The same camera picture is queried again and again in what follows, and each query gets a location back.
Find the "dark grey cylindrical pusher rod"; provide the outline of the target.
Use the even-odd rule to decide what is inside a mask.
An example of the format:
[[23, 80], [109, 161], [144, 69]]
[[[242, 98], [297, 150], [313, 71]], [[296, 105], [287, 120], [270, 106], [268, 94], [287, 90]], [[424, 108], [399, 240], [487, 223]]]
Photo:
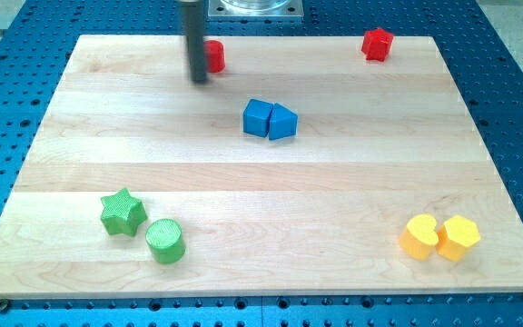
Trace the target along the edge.
[[180, 0], [179, 8], [187, 49], [190, 78], [195, 84], [207, 82], [207, 62], [204, 50], [204, 2]]

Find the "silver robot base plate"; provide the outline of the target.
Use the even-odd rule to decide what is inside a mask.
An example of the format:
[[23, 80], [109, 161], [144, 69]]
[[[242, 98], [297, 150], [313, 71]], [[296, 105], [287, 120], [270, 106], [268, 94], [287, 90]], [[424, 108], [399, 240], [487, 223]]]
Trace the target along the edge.
[[304, 17], [302, 0], [208, 0], [209, 20], [263, 20]]

